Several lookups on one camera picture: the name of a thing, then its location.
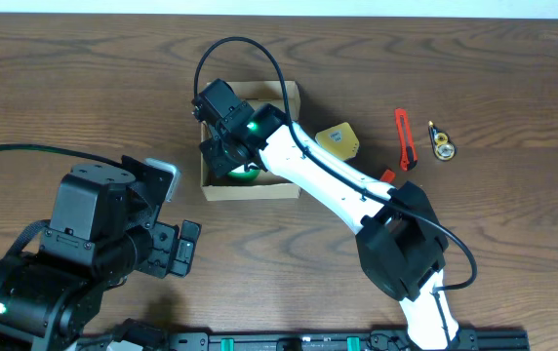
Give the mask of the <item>brown cardboard box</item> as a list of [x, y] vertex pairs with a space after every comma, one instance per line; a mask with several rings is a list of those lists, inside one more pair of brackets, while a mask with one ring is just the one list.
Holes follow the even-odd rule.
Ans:
[[[270, 103], [285, 110], [278, 81], [228, 82], [235, 95], [254, 109]], [[271, 173], [260, 171], [255, 178], [245, 180], [230, 176], [216, 177], [201, 158], [200, 188], [208, 201], [297, 199], [300, 187]]]

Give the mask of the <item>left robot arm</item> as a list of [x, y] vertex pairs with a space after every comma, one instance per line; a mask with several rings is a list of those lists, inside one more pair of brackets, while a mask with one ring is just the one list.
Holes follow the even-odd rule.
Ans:
[[72, 167], [51, 218], [29, 224], [0, 259], [0, 350], [69, 348], [135, 271], [185, 277], [201, 227], [158, 219], [179, 179], [151, 158]]

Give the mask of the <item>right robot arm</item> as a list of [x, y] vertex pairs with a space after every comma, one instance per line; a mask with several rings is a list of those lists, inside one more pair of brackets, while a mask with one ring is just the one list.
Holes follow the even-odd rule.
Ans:
[[210, 131], [200, 148], [216, 176], [254, 166], [309, 193], [354, 234], [362, 270], [400, 303], [413, 344], [423, 350], [456, 344], [459, 326], [443, 291], [449, 243], [419, 187], [364, 175], [312, 140], [287, 106], [253, 107], [220, 79], [192, 104]]

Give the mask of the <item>green tape roll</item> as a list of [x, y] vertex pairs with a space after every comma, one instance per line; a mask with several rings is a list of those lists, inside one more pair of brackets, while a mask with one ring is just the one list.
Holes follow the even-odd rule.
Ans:
[[260, 169], [258, 168], [245, 168], [244, 166], [241, 166], [229, 172], [227, 177], [234, 181], [252, 182], [259, 176], [259, 174]]

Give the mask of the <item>red box cutter knife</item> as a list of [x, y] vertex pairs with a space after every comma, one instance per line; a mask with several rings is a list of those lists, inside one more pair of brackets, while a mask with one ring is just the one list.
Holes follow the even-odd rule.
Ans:
[[394, 110], [394, 117], [401, 147], [399, 165], [404, 172], [408, 172], [418, 163], [418, 156], [411, 132], [409, 116], [405, 109], [396, 108]]

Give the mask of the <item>black yellow correction tape dispenser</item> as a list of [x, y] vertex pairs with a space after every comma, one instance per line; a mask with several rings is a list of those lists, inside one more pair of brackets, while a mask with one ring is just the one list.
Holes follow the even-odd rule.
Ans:
[[452, 160], [457, 154], [457, 147], [451, 141], [450, 136], [436, 127], [432, 121], [428, 122], [428, 132], [434, 156], [443, 162]]

